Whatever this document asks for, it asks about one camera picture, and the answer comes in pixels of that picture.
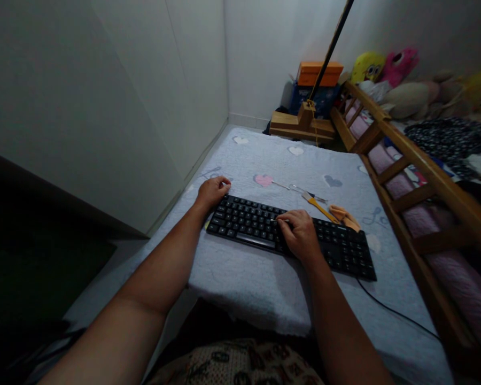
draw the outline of blue heart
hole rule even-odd
[[[342,182],[340,182],[338,179],[333,179],[329,175],[325,175],[324,180],[326,181],[327,184],[330,185],[330,187],[340,187],[340,186],[342,186]]]

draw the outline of person's left hand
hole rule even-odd
[[[230,190],[231,182],[224,176],[210,178],[203,182],[198,191],[195,205],[210,210],[221,202],[221,199]]]

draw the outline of blue box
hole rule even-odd
[[[298,86],[297,81],[292,87],[292,98],[290,102],[289,113],[297,115],[301,104],[308,100],[312,93],[311,86]],[[337,98],[340,86],[335,87],[319,87],[315,93],[315,117],[317,119],[328,119],[330,117],[330,110],[333,107],[333,102]]]

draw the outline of yellow tool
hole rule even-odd
[[[323,209],[322,207],[319,206],[319,203],[317,203],[317,201],[315,200],[315,198],[313,196],[311,196],[308,192],[304,192],[301,194],[301,196],[306,199],[306,201],[312,205],[314,205],[315,207],[317,207],[319,210],[321,210],[321,212],[326,215],[326,217],[328,217],[328,219],[330,221],[332,221],[333,223],[336,223],[336,224],[340,224],[340,222],[337,220],[337,218],[335,218],[333,215],[331,215],[328,211],[326,211],[325,209]]]

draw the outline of wooden bunk bed frame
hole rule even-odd
[[[435,277],[433,270],[421,257],[424,254],[467,245],[481,249],[481,205],[456,185],[424,151],[392,126],[390,116],[357,86],[348,81],[345,82],[340,91],[340,97],[342,103],[339,108],[334,107],[331,110],[333,125],[348,152],[359,154],[365,164],[431,314],[451,368],[462,375],[481,381],[481,346],[449,294]],[[356,100],[360,101],[360,106],[347,122],[347,112]],[[362,109],[372,114],[374,122],[356,140],[349,127]],[[384,136],[399,148],[403,157],[378,175],[367,154]],[[385,184],[410,164],[417,167],[428,184],[393,200],[386,191]],[[399,214],[433,196],[440,198],[449,207],[460,224],[445,231],[413,238]]]

